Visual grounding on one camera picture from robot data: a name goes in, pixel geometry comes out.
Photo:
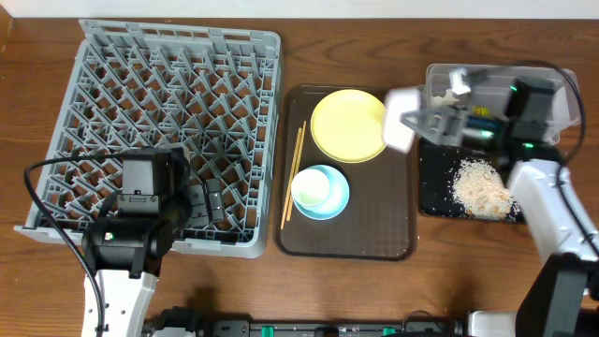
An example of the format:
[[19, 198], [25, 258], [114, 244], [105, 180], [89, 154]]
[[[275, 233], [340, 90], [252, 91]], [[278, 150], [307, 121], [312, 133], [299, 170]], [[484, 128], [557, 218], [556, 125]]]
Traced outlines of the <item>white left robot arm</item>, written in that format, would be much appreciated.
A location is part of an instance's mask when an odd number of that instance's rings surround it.
[[190, 227], [214, 225], [226, 212], [220, 183], [192, 182], [182, 143], [120, 154], [123, 185], [102, 202], [81, 239], [84, 336], [140, 336], [162, 261]]

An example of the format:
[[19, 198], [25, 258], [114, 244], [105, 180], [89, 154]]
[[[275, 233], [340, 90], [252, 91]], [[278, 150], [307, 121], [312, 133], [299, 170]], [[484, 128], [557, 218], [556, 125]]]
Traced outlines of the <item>white bowl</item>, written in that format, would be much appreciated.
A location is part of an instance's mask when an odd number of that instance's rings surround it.
[[420, 109], [421, 93], [417, 87], [397, 88], [387, 92], [382, 140], [387, 147], [408, 154], [415, 132], [402, 122], [402, 116]]

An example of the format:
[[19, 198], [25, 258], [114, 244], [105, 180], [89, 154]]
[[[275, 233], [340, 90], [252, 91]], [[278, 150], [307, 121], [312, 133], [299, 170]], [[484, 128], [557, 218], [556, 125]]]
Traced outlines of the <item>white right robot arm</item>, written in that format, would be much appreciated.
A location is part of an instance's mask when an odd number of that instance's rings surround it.
[[476, 311], [470, 336], [595, 336], [598, 315], [582, 309], [598, 297], [598, 230], [570, 182], [568, 160], [546, 141], [561, 87], [520, 76], [504, 110], [482, 117], [473, 108], [440, 109], [444, 145], [481, 150], [502, 175], [529, 227], [543, 267], [515, 313]]

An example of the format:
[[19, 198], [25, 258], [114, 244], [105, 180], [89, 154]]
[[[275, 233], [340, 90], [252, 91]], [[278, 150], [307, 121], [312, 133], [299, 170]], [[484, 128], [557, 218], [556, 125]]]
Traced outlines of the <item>green yellow snack wrapper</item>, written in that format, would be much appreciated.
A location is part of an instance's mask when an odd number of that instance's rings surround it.
[[474, 106], [472, 108], [472, 114], [475, 116], [480, 116], [484, 118], [489, 118], [491, 116], [490, 111], [486, 107]]

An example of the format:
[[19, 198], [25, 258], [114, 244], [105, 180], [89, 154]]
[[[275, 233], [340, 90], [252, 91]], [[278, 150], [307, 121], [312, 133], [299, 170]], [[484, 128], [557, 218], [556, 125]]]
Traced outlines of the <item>white tissue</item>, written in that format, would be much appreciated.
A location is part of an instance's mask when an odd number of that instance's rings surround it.
[[459, 102], [460, 100], [454, 96], [454, 93], [451, 89], [446, 89], [444, 95], [434, 95], [431, 98], [431, 106], [433, 108], [453, 106], [458, 104]]

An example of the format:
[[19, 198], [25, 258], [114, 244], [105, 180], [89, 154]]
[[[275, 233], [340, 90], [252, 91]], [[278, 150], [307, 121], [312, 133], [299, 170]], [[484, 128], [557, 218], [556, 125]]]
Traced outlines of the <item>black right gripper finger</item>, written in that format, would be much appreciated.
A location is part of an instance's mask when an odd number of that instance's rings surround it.
[[470, 94], [474, 87], [486, 81], [489, 77], [487, 69], [469, 71], [464, 67], [451, 70], [448, 73], [451, 91], [456, 95]]
[[401, 122], [433, 144], [461, 146], [467, 119], [466, 110], [443, 106], [405, 112]]

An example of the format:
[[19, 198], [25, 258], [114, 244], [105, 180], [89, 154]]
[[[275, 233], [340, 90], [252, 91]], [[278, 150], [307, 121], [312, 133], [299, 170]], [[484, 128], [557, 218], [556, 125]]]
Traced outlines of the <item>white green cup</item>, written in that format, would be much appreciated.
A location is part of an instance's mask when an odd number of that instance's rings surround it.
[[294, 201], [304, 208], [315, 207], [329, 196], [328, 176], [316, 168], [307, 168], [295, 175], [291, 184]]

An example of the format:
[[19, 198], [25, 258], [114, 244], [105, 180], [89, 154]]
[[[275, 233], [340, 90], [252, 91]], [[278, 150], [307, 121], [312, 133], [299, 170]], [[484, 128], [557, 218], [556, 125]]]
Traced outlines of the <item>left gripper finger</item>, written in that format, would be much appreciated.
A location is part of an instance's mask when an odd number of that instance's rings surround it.
[[209, 179], [205, 182], [205, 201], [207, 213], [211, 223], [223, 221], [225, 210], [222, 200], [222, 189], [217, 179]]
[[209, 224], [207, 204], [204, 189], [201, 184], [190, 185], [187, 188], [187, 196], [192, 205], [189, 227], [205, 227]]

